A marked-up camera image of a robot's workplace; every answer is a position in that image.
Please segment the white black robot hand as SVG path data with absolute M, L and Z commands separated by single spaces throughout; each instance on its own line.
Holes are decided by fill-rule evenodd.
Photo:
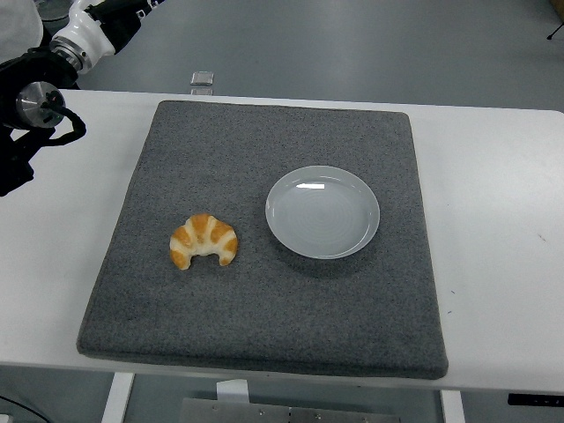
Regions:
M 119 53 L 162 4 L 160 0 L 75 1 L 69 23 L 49 43 L 79 73 L 86 73 L 103 57 Z

